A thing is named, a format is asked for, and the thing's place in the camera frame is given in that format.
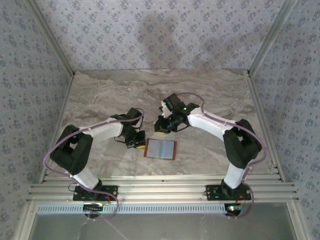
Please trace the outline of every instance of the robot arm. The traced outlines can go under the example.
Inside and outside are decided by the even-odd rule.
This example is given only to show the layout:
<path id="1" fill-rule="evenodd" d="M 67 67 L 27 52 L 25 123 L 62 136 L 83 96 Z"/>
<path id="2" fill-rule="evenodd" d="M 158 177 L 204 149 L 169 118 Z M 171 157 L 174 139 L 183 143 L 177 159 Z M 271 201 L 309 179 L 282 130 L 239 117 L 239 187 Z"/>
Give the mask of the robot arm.
<path id="1" fill-rule="evenodd" d="M 204 112 L 204 114 L 197 104 L 185 105 L 175 93 L 161 102 L 160 109 L 163 114 L 158 116 L 158 121 L 154 125 L 155 132 L 166 134 L 171 131 L 178 132 L 178 126 L 184 123 L 187 126 L 203 129 L 224 142 L 226 156 L 230 164 L 221 182 L 221 189 L 226 196 L 235 194 L 242 183 L 248 163 L 257 157 L 262 147 L 250 134 L 226 123 L 237 124 L 254 132 L 250 123 L 244 119 L 235 122 L 212 113 Z M 208 116 L 218 119 L 220 122 L 212 120 Z"/>
<path id="2" fill-rule="evenodd" d="M 58 142 L 76 131 L 87 130 L 69 138 L 59 145 L 59 147 L 52 152 L 50 158 L 83 186 L 91 190 L 99 191 L 102 183 L 87 167 L 92 144 L 102 142 L 109 138 L 123 136 L 127 148 L 141 148 L 145 146 L 145 131 L 137 130 L 137 128 L 134 127 L 139 122 L 139 119 L 121 122 L 121 120 L 135 119 L 141 115 L 142 113 L 137 109 L 131 108 L 127 114 L 113 115 L 107 120 L 92 126 L 78 128 L 74 125 L 68 125 L 62 132 Z"/>

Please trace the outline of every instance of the black mounting plate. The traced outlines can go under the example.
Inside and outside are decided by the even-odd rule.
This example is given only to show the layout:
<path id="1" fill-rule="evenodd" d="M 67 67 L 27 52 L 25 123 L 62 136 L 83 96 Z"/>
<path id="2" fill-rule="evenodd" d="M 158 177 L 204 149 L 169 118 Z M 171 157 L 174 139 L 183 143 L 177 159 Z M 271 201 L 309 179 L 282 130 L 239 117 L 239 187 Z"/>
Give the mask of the black mounting plate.
<path id="1" fill-rule="evenodd" d="M 237 191 L 230 197 L 223 194 L 221 185 L 206 185 L 203 194 L 208 201 L 237 201 L 242 200 L 239 194 L 243 195 L 245 200 L 251 200 L 251 193 L 249 187 L 244 184 L 239 185 Z"/>
<path id="2" fill-rule="evenodd" d="M 116 197 L 118 196 L 118 186 L 116 185 L 102 185 L 99 191 L 113 194 Z M 109 200 L 110 202 L 116 201 L 112 197 L 109 197 L 108 199 L 108 196 L 105 194 L 99 194 L 95 199 L 97 202 L 108 202 Z M 88 196 L 88 192 L 86 190 L 80 186 L 76 186 L 73 193 L 73 201 L 92 201 L 92 198 Z"/>

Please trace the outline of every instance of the patterned wallpaper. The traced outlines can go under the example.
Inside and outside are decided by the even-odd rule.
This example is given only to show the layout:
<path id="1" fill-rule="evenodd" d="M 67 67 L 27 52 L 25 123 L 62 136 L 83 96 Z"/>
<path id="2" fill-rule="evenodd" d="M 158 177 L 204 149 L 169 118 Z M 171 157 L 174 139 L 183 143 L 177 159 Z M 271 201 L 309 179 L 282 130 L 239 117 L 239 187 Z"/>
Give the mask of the patterned wallpaper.
<path id="1" fill-rule="evenodd" d="M 320 2 L 297 3 L 255 75 L 284 170 L 320 240 Z"/>
<path id="2" fill-rule="evenodd" d="M 0 239 L 39 180 L 69 82 L 23 0 L 0 1 Z"/>
<path id="3" fill-rule="evenodd" d="M 283 0 L 35 0 L 73 70 L 248 69 Z"/>

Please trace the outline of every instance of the white vent strip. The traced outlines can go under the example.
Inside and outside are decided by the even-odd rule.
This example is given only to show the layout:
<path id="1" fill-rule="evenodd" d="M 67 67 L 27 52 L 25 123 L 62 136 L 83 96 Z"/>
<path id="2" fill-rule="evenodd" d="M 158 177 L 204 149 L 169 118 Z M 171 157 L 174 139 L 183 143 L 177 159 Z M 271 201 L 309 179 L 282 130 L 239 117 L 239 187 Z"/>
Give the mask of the white vent strip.
<path id="1" fill-rule="evenodd" d="M 103 214 L 115 211 L 115 205 L 103 207 Z M 225 213 L 223 203 L 181 203 L 181 204 L 123 204 L 118 209 L 118 214 L 214 214 Z M 37 214 L 83 214 L 82 204 L 41 204 Z"/>

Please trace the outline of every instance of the gray marble surface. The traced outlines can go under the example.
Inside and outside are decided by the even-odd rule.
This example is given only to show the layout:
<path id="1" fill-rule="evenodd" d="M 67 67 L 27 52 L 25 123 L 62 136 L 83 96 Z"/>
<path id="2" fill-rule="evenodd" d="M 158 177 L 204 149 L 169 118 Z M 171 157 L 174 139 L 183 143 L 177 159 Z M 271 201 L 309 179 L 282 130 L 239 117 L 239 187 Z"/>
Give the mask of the gray marble surface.
<path id="1" fill-rule="evenodd" d="M 253 101 L 242 70 L 162 69 L 104 70 L 76 72 L 64 112 L 61 131 L 73 124 L 89 126 L 131 107 L 144 109 L 143 128 L 147 138 L 177 141 L 175 160 L 143 157 L 143 149 L 127 149 L 108 139 L 91 148 L 88 166 L 99 176 L 224 174 L 229 161 L 224 143 L 217 137 L 189 127 L 178 133 L 158 134 L 153 124 L 160 114 L 160 101 L 174 92 L 194 92 L 205 99 L 204 108 L 227 119 L 247 119 L 262 136 Z M 183 96 L 187 104 L 200 101 Z M 254 166 L 253 173 L 268 173 L 268 157 Z"/>

